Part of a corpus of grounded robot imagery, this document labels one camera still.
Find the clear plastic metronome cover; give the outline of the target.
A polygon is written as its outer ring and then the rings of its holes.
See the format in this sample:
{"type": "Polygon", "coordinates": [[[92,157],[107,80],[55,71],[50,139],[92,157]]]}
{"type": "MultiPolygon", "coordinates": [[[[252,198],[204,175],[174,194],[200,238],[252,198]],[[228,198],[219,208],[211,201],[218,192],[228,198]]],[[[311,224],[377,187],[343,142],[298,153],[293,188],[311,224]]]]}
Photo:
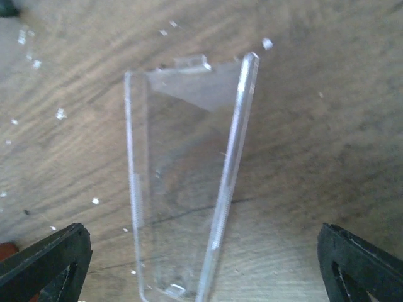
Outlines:
{"type": "Polygon", "coordinates": [[[124,77],[128,183],[142,301],[207,301],[259,57],[204,55],[124,77]]]}

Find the red-brown wooden metronome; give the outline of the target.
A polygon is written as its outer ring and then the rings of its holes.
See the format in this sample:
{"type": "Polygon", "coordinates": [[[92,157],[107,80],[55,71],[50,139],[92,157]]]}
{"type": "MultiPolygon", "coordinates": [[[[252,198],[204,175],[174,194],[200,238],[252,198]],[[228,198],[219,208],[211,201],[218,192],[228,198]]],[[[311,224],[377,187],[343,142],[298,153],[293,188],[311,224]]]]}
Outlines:
{"type": "Polygon", "coordinates": [[[0,243],[0,261],[11,257],[19,251],[19,248],[13,242],[0,243]]]}

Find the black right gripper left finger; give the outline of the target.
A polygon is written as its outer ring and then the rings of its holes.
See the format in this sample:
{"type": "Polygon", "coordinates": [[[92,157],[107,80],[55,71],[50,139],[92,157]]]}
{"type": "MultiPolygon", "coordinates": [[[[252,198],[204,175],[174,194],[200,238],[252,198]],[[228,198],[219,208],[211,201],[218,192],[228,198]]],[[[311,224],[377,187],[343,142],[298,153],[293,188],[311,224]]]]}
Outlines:
{"type": "Polygon", "coordinates": [[[92,253],[83,224],[54,232],[1,261],[1,301],[78,301],[92,253]]]}

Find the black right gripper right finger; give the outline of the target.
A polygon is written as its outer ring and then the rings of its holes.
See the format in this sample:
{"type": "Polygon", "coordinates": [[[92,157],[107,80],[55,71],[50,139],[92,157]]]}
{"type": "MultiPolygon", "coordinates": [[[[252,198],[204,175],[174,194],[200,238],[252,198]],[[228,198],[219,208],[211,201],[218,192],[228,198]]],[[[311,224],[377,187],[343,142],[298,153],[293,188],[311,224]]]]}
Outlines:
{"type": "Polygon", "coordinates": [[[340,226],[323,224],[317,256],[330,301],[402,301],[402,260],[340,226]]]}

